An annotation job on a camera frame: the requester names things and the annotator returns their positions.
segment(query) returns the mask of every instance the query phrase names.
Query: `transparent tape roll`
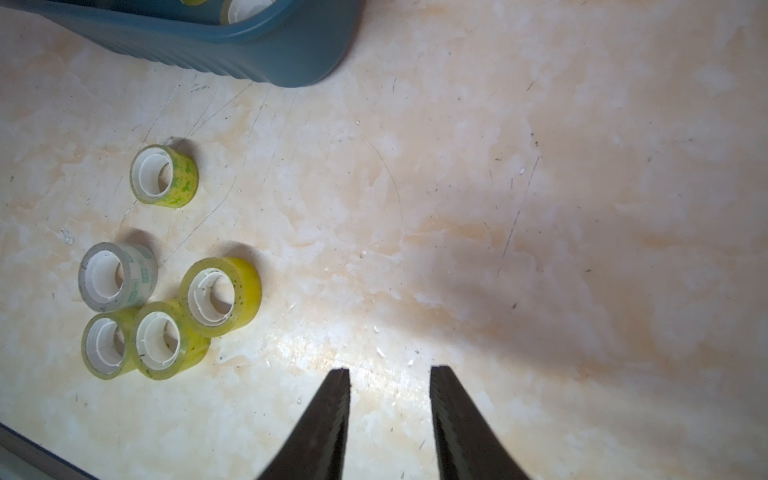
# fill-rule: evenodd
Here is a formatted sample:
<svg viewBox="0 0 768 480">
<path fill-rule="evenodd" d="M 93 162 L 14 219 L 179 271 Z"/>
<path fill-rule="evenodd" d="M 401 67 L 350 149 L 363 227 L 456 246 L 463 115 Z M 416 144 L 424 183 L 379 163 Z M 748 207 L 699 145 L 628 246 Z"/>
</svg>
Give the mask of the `transparent tape roll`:
<svg viewBox="0 0 768 480">
<path fill-rule="evenodd" d="M 94 376 L 109 380 L 136 369 L 125 346 L 137 312 L 137 308 L 127 308 L 99 313 L 88 322 L 80 350 L 85 367 Z"/>
<path fill-rule="evenodd" d="M 210 338 L 195 332 L 192 322 L 176 300 L 152 302 L 139 310 L 128 345 L 139 371 L 165 380 L 200 363 Z"/>
<path fill-rule="evenodd" d="M 96 312 L 141 306 L 157 285 L 157 262 L 143 245 L 97 243 L 80 262 L 78 288 Z"/>
<path fill-rule="evenodd" d="M 168 181 L 162 182 L 164 170 Z M 131 163 L 131 190 L 143 204 L 181 208 L 197 192 L 197 165 L 187 155 L 164 145 L 150 145 Z"/>
<path fill-rule="evenodd" d="M 231 302 L 216 304 L 216 282 L 231 283 Z M 221 336 L 247 325 L 261 305 L 259 273 L 236 257 L 205 258 L 196 262 L 181 280 L 181 305 L 193 319 L 193 328 L 204 336 Z"/>
</svg>

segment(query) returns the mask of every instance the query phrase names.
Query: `yellow tape roll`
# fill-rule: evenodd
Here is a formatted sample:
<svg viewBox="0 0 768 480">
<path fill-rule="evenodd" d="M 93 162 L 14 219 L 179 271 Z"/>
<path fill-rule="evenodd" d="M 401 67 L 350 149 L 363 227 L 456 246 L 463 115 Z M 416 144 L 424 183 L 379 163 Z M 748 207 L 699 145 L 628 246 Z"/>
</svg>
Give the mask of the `yellow tape roll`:
<svg viewBox="0 0 768 480">
<path fill-rule="evenodd" d="M 81 354 L 88 371 L 109 380 L 136 369 L 127 354 L 127 342 L 134 328 L 138 308 L 127 308 L 94 316 L 83 332 Z"/>
<path fill-rule="evenodd" d="M 219 279 L 232 283 L 234 298 L 229 310 L 217 309 L 210 298 Z M 259 273 L 247 261 L 236 257 L 205 258 L 195 263 L 181 280 L 181 305 L 193 319 L 192 327 L 212 337 L 247 325 L 261 305 Z"/>
<path fill-rule="evenodd" d="M 192 330 L 192 323 L 178 300 L 149 303 L 139 310 L 128 348 L 139 371 L 165 380 L 200 363 L 210 339 Z"/>
<path fill-rule="evenodd" d="M 170 168 L 170 182 L 163 186 L 160 175 L 166 166 Z M 183 207 L 197 192 L 197 181 L 194 161 L 163 145 L 143 148 L 131 164 L 131 190 L 143 204 Z"/>
</svg>

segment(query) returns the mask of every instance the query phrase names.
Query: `blue plastic container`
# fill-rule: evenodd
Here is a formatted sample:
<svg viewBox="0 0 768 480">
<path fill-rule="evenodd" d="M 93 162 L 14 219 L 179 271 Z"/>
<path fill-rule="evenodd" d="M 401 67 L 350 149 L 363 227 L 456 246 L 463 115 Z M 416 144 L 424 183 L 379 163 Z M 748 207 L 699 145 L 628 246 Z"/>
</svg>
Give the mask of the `blue plastic container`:
<svg viewBox="0 0 768 480">
<path fill-rule="evenodd" d="M 328 75 L 352 41 L 362 0 L 276 0 L 217 25 L 223 0 L 0 0 L 124 55 L 235 78 L 302 87 Z"/>
</svg>

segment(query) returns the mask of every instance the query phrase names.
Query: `clear tape roll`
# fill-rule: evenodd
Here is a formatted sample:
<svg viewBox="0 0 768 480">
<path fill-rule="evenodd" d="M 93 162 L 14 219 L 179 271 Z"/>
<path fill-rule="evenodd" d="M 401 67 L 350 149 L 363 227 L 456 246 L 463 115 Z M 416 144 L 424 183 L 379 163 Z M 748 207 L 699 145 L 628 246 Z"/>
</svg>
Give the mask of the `clear tape roll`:
<svg viewBox="0 0 768 480">
<path fill-rule="evenodd" d="M 123 278 L 117 271 L 122 266 Z M 96 312 L 141 306 L 157 285 L 157 261 L 143 245 L 97 243 L 80 262 L 78 287 L 83 301 Z"/>
<path fill-rule="evenodd" d="M 128 355 L 147 377 L 169 379 L 200 363 L 208 351 L 210 338 L 192 323 L 177 300 L 149 303 L 136 314 Z"/>
<path fill-rule="evenodd" d="M 161 172 L 170 168 L 170 181 L 161 184 Z M 143 204 L 181 208 L 197 192 L 197 165 L 187 155 L 164 145 L 150 145 L 131 163 L 131 190 Z"/>
<path fill-rule="evenodd" d="M 242 22 L 261 13 L 273 3 L 273 0 L 224 0 L 219 20 L 222 25 Z"/>
<path fill-rule="evenodd" d="M 229 280 L 234 291 L 229 308 L 217 308 L 211 299 L 214 284 Z M 236 257 L 205 258 L 196 262 L 181 280 L 181 305 L 192 327 L 208 337 L 247 325 L 261 305 L 259 273 L 247 261 Z"/>
<path fill-rule="evenodd" d="M 127 354 L 125 339 L 134 328 L 137 312 L 136 308 L 128 308 L 99 313 L 88 322 L 80 350 L 85 367 L 95 377 L 109 380 L 136 369 Z"/>
</svg>

